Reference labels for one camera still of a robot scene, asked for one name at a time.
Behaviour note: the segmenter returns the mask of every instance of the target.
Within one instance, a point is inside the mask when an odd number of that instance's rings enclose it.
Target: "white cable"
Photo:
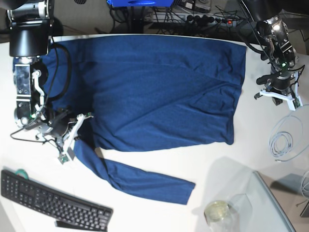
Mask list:
[[[274,128],[271,130],[271,133],[270,133],[270,137],[269,137],[269,147],[268,147],[268,150],[270,152],[270,154],[275,157],[275,158],[280,158],[280,157],[283,157],[287,154],[289,154],[290,152],[292,152],[294,149],[296,149],[300,142],[302,141],[302,138],[303,138],[303,131],[304,131],[304,126],[303,126],[303,123],[302,121],[292,115],[294,113],[291,112],[289,115],[283,117],[275,126]],[[290,133],[286,132],[286,131],[279,131],[280,128],[284,125],[284,123],[286,122],[286,120],[290,119],[290,118],[294,118],[296,119],[300,125],[301,125],[301,134],[300,134],[300,139],[298,140],[298,142],[294,145],[293,144],[293,137]],[[283,139],[284,141],[284,146],[282,149],[279,149],[278,145],[277,145],[277,142],[279,139]],[[276,159],[275,161],[277,162],[288,162],[296,157],[298,157],[300,154],[302,154],[307,148],[309,147],[309,143],[308,145],[303,149],[301,150],[297,155],[293,156],[292,158],[289,158],[289,159],[286,159],[286,160],[281,160],[281,159]]]
[[[301,191],[301,195],[303,195],[304,198],[309,200],[309,197],[305,196],[305,193],[309,192],[309,189],[306,189],[307,185],[309,185],[309,182],[307,182],[307,184],[304,185],[305,179],[308,174],[309,174],[309,171],[306,171],[305,174],[303,175],[303,178],[301,179],[300,191]]]

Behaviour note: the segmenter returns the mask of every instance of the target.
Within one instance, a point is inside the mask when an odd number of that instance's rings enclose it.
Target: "keyboard key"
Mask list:
[[[100,219],[99,222],[102,222],[102,223],[107,223],[107,220],[104,220],[104,219]]]
[[[111,213],[108,212],[108,211],[105,211],[104,215],[109,217],[111,215]]]
[[[98,218],[104,219],[104,220],[108,220],[109,217],[108,216],[99,215]]]
[[[111,209],[78,200],[72,196],[49,191],[47,187],[23,180],[15,174],[2,171],[0,176],[1,195],[37,212],[57,220],[89,230],[106,230],[112,214]]]

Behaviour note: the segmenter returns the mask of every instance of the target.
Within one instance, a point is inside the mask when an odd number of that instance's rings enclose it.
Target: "robotic arm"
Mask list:
[[[276,104],[286,100],[290,109],[295,110],[302,102],[297,93],[297,83],[292,89],[291,81],[298,80],[302,71],[291,69],[297,59],[287,37],[287,27],[279,17],[282,9],[275,0],[239,1],[242,1],[239,4],[244,14],[246,11],[249,18],[257,22],[256,36],[268,44],[262,51],[255,49],[261,54],[261,59],[269,59],[271,63],[271,74],[257,79],[257,84],[264,85],[265,89],[256,94],[255,98],[270,96]],[[46,92],[43,88],[48,71],[41,56],[47,55],[53,48],[65,50],[55,43],[51,45],[54,0],[0,0],[0,7],[8,10],[11,22],[10,56],[17,59],[14,72],[17,91],[16,122],[20,130],[36,129],[43,138],[45,135],[55,138],[60,153],[59,160],[61,163],[69,161],[73,158],[69,152],[69,145],[77,135],[83,120],[91,115],[71,117],[69,109],[53,110],[52,101],[60,98],[69,85],[70,59],[68,82],[62,93],[56,97],[49,97],[50,89]]]
[[[20,130],[11,136],[21,130],[36,129],[39,132],[37,139],[45,139],[46,135],[55,139],[61,163],[72,160],[74,155],[70,144],[83,121],[91,115],[73,117],[69,108],[55,111],[52,106],[52,102],[61,98],[68,89],[71,72],[69,52],[56,43],[51,45],[54,0],[0,0],[0,7],[8,10],[10,56],[17,60],[14,65],[15,120]],[[50,49],[62,49],[68,58],[67,82],[62,92],[54,97],[49,96],[51,88],[48,91],[43,88],[48,70],[41,56],[47,55]]]
[[[261,59],[271,63],[271,74],[256,80],[258,85],[265,88],[255,95],[272,97],[276,105],[287,101],[290,110],[302,106],[298,95],[298,79],[303,72],[292,68],[298,62],[296,51],[288,38],[288,28],[280,19],[282,8],[275,0],[241,0],[241,7],[247,11],[249,18],[256,22],[256,30],[267,47],[260,51]]]

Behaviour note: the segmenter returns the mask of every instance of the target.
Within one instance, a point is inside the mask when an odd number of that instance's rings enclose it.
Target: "white table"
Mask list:
[[[209,228],[203,217],[207,203],[217,199],[228,200],[241,193],[241,186],[246,183],[252,169],[279,179],[290,173],[302,175],[309,167],[306,153],[288,163],[276,163],[269,155],[267,143],[270,131],[289,110],[286,103],[275,106],[271,98],[261,97],[257,101],[254,99],[253,96],[261,88],[256,85],[255,80],[269,74],[270,65],[261,61],[259,54],[247,49],[246,76],[234,116],[233,145],[213,143],[142,153],[101,150],[104,158],[196,183],[188,204],[152,201],[117,191],[78,160],[62,166],[53,147],[13,141],[9,137],[9,134],[16,130],[13,117],[15,87],[9,44],[0,44],[0,51],[0,168],[13,171],[25,169],[33,180],[76,197],[112,207],[114,214],[109,224],[109,232],[208,232]],[[309,67],[309,57],[299,56],[299,66],[307,64]],[[303,103],[309,103],[308,68],[305,69],[300,84],[299,92]],[[0,201],[18,232],[67,231],[56,228],[55,220],[48,216],[3,197],[0,197]]]

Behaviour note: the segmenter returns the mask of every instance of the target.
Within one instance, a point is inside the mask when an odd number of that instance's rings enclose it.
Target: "black cable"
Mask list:
[[[165,17],[164,17],[163,23],[165,23],[167,16],[168,16],[168,9],[166,8],[166,9],[165,9]],[[163,31],[162,28],[161,28],[160,30],[158,30],[157,34],[158,34],[160,31],[162,31],[162,33],[165,34],[165,32]]]
[[[305,65],[301,66],[301,67],[300,67],[300,68],[298,68],[298,69],[288,69],[288,71],[290,71],[290,72],[296,72],[296,71],[299,71],[299,70],[301,70],[301,69],[302,69],[302,71],[301,71],[301,72],[303,72],[304,68],[305,68]]]
[[[258,53],[258,54],[263,54],[263,51],[256,49],[255,47],[253,47],[249,41],[247,40],[247,38],[245,38],[242,33],[240,32],[240,29],[247,24],[247,21],[242,21],[237,27],[236,27],[236,33],[239,36],[239,38],[247,45],[248,48],[250,48],[251,50],[253,50],[254,52]]]
[[[302,30],[299,30],[299,31],[300,31],[300,33],[301,33],[301,36],[303,37],[303,41],[304,41],[304,42],[307,42],[307,41],[309,40],[309,38],[305,39],[305,36],[304,36],[304,34],[303,34],[303,31],[302,31]]]
[[[158,15],[157,15],[157,13],[156,13],[155,7],[153,7],[153,11],[154,11],[154,14],[155,14],[157,23],[159,23],[159,18],[158,18]]]
[[[23,128],[21,128],[21,129],[15,131],[15,132],[13,132],[12,134],[10,134],[10,137],[11,137],[12,139],[14,139],[14,140],[23,141],[23,142],[31,142],[31,143],[40,143],[40,144],[42,144],[42,145],[44,145],[44,144],[46,144],[46,143],[49,143],[49,144],[52,145],[53,147],[57,148],[57,150],[58,150],[59,152],[61,152],[60,146],[57,144],[57,142],[56,142],[54,139],[49,139],[49,140],[47,140],[47,139],[43,136],[44,141],[37,141],[37,140],[20,139],[20,138],[15,138],[15,137],[13,137],[13,135],[19,133],[19,132],[22,131],[22,130],[23,130]]]
[[[208,28],[206,28],[206,29],[203,29],[202,32],[207,32],[208,30],[211,30],[212,28],[215,28],[215,27],[217,27],[217,26],[218,26],[218,25],[215,24],[215,25],[213,25],[213,26],[211,26],[211,27],[208,27]]]
[[[8,35],[10,33],[11,33],[11,30],[9,28],[0,30],[0,35]]]
[[[289,34],[295,32],[295,31],[298,31],[299,29],[296,29],[296,30],[292,30],[292,31],[289,31]]]
[[[116,15],[118,16],[118,18],[120,18],[119,17],[119,15],[118,15],[118,11],[119,9],[118,8],[113,8],[113,7],[111,7],[110,6],[110,16],[112,17],[112,19],[114,20],[114,21],[116,21],[117,23],[125,23],[126,22],[126,19],[124,19],[124,20],[119,20],[119,19],[116,19],[115,18],[115,16],[113,15],[113,11],[115,11],[115,13],[116,13]]]
[[[233,16],[233,17],[238,17],[239,19],[234,19],[234,20],[231,20],[231,21],[240,21],[240,20],[244,20],[245,18],[243,18],[243,17],[241,17],[241,16],[239,16],[239,15],[237,15],[237,10],[234,10],[234,11],[225,11],[225,10],[223,10],[223,9],[221,9],[221,8],[219,8],[218,6],[215,6],[219,11],[220,11],[220,14],[222,15],[222,17],[224,17],[225,19],[230,19],[230,18],[228,18],[228,17],[226,17],[225,16],[225,14],[228,14],[228,15],[231,15],[231,16]],[[214,13],[213,15],[214,16],[218,16],[218,17],[221,17],[220,15],[217,15],[218,13]]]
[[[281,13],[279,15],[296,15],[296,16],[303,16],[303,17],[307,17],[309,18],[309,15],[305,15],[305,14],[293,14],[293,13]]]
[[[239,7],[240,7],[240,9],[241,9],[241,11],[242,11],[242,13],[243,13],[243,15],[246,17],[246,14],[245,14],[243,8],[241,7],[241,4],[240,4],[239,0],[237,0],[237,3],[238,3],[238,5],[239,5]],[[272,59],[269,57],[269,55],[267,54],[267,52],[265,51],[265,49],[264,49],[263,46],[261,45],[259,39],[257,38],[257,35],[256,35],[256,33],[255,33],[254,29],[253,29],[253,26],[252,26],[251,23],[249,22],[248,18],[246,18],[243,22],[245,22],[245,21],[247,21],[248,24],[250,25],[250,27],[251,27],[251,29],[252,29],[252,31],[253,31],[253,34],[254,34],[254,36],[255,36],[257,42],[258,42],[259,45],[261,46],[261,48],[262,48],[264,54],[265,54],[266,57],[269,59],[269,61],[272,62]]]
[[[131,6],[131,18],[134,18],[135,15],[134,15],[134,6]]]
[[[49,101],[53,102],[53,101],[56,101],[56,100],[59,100],[60,98],[62,98],[64,96],[64,94],[68,91],[68,88],[69,88],[69,85],[70,85],[70,82],[71,82],[71,75],[72,75],[72,60],[71,60],[70,53],[65,46],[53,43],[51,47],[52,47],[52,49],[53,48],[59,48],[65,53],[65,55],[67,57],[67,66],[68,66],[67,79],[66,79],[66,82],[64,84],[62,91],[59,94],[57,94],[56,96],[49,98]]]
[[[115,27],[116,27],[116,22],[115,20],[112,21],[112,29],[110,31],[110,34],[112,34],[112,32],[115,30]]]
[[[127,32],[130,33],[129,11],[128,11],[127,7],[120,8],[120,11],[124,15],[125,23],[126,23],[126,27],[127,27]]]
[[[124,11],[122,10],[122,8],[120,7],[120,8],[114,8],[113,9],[114,11],[115,11],[115,14],[116,14],[116,16],[119,18],[119,19],[122,19],[121,17],[120,17],[120,15],[118,14],[118,12],[120,11],[121,13],[122,13],[122,15],[123,15],[123,20],[119,20],[119,21],[116,21],[116,22],[118,22],[118,23],[125,23],[126,22],[126,16],[125,16],[125,13],[124,13]]]
[[[82,30],[78,30],[78,29],[72,28],[72,27],[67,26],[67,25],[62,25],[62,26],[64,26],[65,28],[69,28],[69,29],[71,29],[71,30],[73,30],[73,31],[76,31],[76,32],[78,32],[78,33],[81,33],[82,35],[87,35],[87,34],[88,34],[88,33],[84,32],[84,31],[82,31]]]
[[[145,7],[143,6],[140,11],[140,18],[144,18]]]
[[[170,10],[174,15],[176,15],[178,18],[180,18],[183,22],[185,22],[186,23],[186,21],[183,19],[183,18],[181,18],[179,15],[177,15],[175,12],[173,12],[172,10]]]
[[[300,68],[295,69],[295,70],[289,70],[289,71],[292,71],[292,72],[296,72],[296,71],[298,71],[298,70],[301,70],[301,71],[299,72],[299,74],[298,74],[297,80],[296,80],[294,83],[292,83],[292,84],[290,85],[290,87],[292,87],[292,85],[298,84],[299,78],[300,78],[301,74],[303,74],[304,69],[305,69],[305,65],[303,65],[303,66],[301,66]]]
[[[46,99],[45,99],[44,105],[41,106],[40,111],[37,113],[37,115],[35,116],[35,118],[33,119],[32,122],[36,122],[36,120],[41,116],[41,113],[42,113],[43,109],[45,108],[45,106],[46,106],[46,104],[47,104],[47,101],[48,101],[48,99],[49,99],[49,95],[50,95],[51,90],[52,90],[52,87],[53,87],[53,84],[54,84],[54,81],[55,81],[55,78],[56,78],[56,74],[57,74],[57,71],[58,71],[58,66],[59,66],[58,53],[57,53],[57,49],[56,49],[56,48],[55,48],[55,53],[56,53],[56,69],[55,69],[55,73],[54,73],[54,76],[53,76],[53,78],[52,78],[52,82],[51,82],[51,85],[50,85],[50,87],[49,87],[48,93],[47,93],[47,95],[46,95]],[[22,130],[29,129],[29,128],[32,127],[32,126],[33,126],[33,123],[29,123],[29,124],[25,125],[23,128],[21,128],[21,129],[15,131],[15,132],[13,132],[12,134],[10,134],[10,137],[13,138],[13,139],[19,140],[19,139],[17,139],[17,138],[14,138],[13,135],[19,133],[19,132],[22,131]]]

